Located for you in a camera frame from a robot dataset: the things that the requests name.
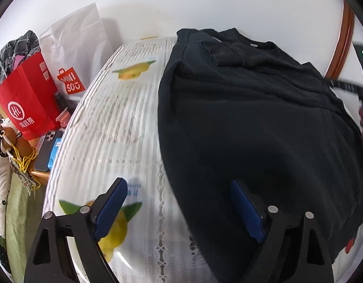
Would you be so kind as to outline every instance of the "gray checkered fabric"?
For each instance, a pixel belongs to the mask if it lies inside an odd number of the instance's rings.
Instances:
[[[0,51],[0,84],[12,72],[15,57],[24,55],[23,61],[40,51],[39,40],[32,31],[27,31],[16,40],[9,41]]]

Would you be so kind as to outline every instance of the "gray phone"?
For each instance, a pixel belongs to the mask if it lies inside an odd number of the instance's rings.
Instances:
[[[62,131],[49,131],[45,135],[43,145],[40,148],[39,154],[35,159],[34,168],[37,171],[49,172],[48,162],[51,157],[51,152],[56,141],[56,138],[61,138]]]

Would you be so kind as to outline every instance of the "black sweatshirt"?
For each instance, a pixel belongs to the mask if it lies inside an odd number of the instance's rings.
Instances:
[[[332,261],[363,222],[361,132],[323,80],[236,29],[178,32],[159,86],[160,149],[220,282],[238,282],[258,249],[230,201],[232,179],[284,213],[313,212]]]

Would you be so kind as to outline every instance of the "hi logo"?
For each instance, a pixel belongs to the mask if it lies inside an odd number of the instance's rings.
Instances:
[[[9,110],[11,116],[13,116],[16,120],[21,121],[24,119],[23,107],[18,102],[9,102],[9,104],[7,105],[7,109]]]
[[[66,71],[65,69],[61,68],[58,71],[58,74],[59,75],[57,76],[57,78],[60,81],[64,82],[65,89],[68,95],[72,95],[74,93],[86,90],[73,67],[69,68]]]

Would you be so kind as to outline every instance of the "silver bolt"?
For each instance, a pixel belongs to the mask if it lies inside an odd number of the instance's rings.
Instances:
[[[90,207],[85,205],[85,206],[82,206],[80,209],[79,209],[79,212],[82,213],[82,214],[86,214],[90,211]]]
[[[314,214],[311,213],[311,212],[306,212],[305,213],[305,216],[308,218],[308,219],[313,219],[314,218]]]
[[[53,216],[53,213],[52,212],[46,212],[43,216],[44,219],[49,219]]]
[[[268,212],[276,214],[278,212],[278,208],[274,205],[268,206]]]

